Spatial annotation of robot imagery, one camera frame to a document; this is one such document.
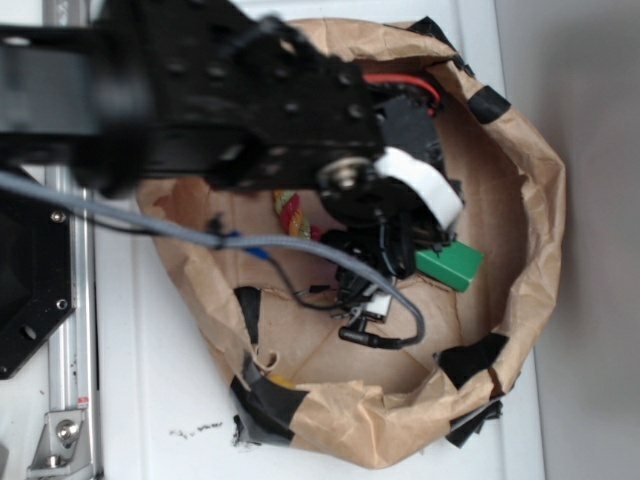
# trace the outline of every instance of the black metal plate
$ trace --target black metal plate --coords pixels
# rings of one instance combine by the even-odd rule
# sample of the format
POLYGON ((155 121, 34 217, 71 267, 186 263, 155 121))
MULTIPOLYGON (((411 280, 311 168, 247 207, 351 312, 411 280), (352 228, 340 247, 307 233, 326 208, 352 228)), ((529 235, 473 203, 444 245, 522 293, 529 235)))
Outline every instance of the black metal plate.
POLYGON ((73 311, 69 218, 0 191, 0 380, 14 376, 73 311))

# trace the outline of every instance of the black tape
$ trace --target black tape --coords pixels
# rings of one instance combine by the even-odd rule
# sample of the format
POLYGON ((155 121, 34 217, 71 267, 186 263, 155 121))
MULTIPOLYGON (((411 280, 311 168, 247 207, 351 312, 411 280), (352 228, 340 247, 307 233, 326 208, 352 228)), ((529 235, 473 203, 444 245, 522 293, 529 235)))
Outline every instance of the black tape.
POLYGON ((490 333, 478 343, 444 350, 434 358, 459 389, 475 374, 493 365, 508 340, 504 335, 490 333))
POLYGON ((482 125, 495 122, 511 108, 507 99, 489 86, 474 94, 467 105, 473 116, 482 125))
MULTIPOLYGON (((449 45, 452 49, 457 51, 456 47, 454 47, 453 44, 449 41, 449 39, 444 34, 440 26, 436 22, 434 22, 433 19, 429 17, 424 17, 419 22, 416 22, 413 25, 411 25, 407 30, 413 33, 418 33, 420 35, 425 35, 427 37, 433 37, 436 40, 449 45)), ((460 54, 456 54, 451 60, 453 60, 453 63, 455 64, 456 67, 458 67, 461 70, 464 70, 467 74, 471 75, 472 77, 474 76, 473 70, 464 61, 464 59, 462 58, 462 56, 460 56, 460 54)))
POLYGON ((290 390, 266 379, 249 361, 243 377, 251 391, 236 377, 231 391, 244 426, 242 440, 271 445, 289 445, 294 433, 289 424, 308 392, 290 390))
POLYGON ((258 322, 260 321, 262 293, 253 287, 239 287, 234 292, 244 315, 244 323, 247 326, 249 338, 251 338, 251 343, 255 345, 258 343, 258 322))
POLYGON ((451 421, 451 433, 446 439, 458 448, 462 448, 474 433, 480 433, 484 422, 502 416, 502 402, 495 399, 484 407, 451 421))

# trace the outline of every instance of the green object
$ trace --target green object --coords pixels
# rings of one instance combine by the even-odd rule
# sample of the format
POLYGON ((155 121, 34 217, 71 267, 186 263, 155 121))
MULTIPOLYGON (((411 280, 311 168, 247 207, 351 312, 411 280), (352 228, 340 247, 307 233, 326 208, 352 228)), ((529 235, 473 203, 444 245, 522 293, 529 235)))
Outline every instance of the green object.
POLYGON ((422 273, 464 292, 478 273, 483 256, 464 243, 453 242, 440 253, 433 250, 416 252, 416 266, 422 273))

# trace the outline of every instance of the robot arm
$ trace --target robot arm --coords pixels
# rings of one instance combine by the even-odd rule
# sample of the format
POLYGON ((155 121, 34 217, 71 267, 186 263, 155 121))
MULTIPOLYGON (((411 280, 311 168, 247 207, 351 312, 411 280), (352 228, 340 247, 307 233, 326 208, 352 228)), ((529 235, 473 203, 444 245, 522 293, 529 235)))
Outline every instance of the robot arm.
MULTIPOLYGON (((322 241, 387 278, 455 237, 460 190, 424 82, 365 78, 226 0, 108 0, 92 28, 0 27, 0 39, 0 167, 69 165, 107 196, 185 175, 227 190, 313 189, 347 227, 322 241)), ((351 315, 341 336, 387 348, 365 332, 385 300, 353 272, 337 279, 351 315)))

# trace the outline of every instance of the gray cable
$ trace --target gray cable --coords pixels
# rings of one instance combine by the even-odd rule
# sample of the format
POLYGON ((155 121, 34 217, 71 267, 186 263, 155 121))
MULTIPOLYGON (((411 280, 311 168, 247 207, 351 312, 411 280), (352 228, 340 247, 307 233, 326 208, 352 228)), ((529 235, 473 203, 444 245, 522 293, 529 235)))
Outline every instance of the gray cable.
POLYGON ((424 318, 420 310, 402 293, 398 291, 379 272, 347 255, 346 253, 331 248, 327 245, 310 242, 301 238, 288 237, 286 235, 253 235, 245 237, 222 237, 211 233, 198 232, 190 228, 181 227, 175 223, 153 218, 147 215, 127 212, 118 208, 87 200, 76 195, 69 195, 44 187, 36 182, 24 179, 17 175, 0 171, 0 188, 17 195, 34 198, 53 205, 61 205, 77 214, 84 211, 113 220, 142 227, 158 235, 173 237, 186 242, 202 245, 207 248, 231 248, 248 249, 263 247, 278 247, 298 250, 316 255, 329 260, 341 267, 351 270, 357 275, 375 284, 380 290, 391 295, 404 306, 416 319, 416 335, 411 338, 398 340, 398 348, 420 343, 425 336, 424 318))

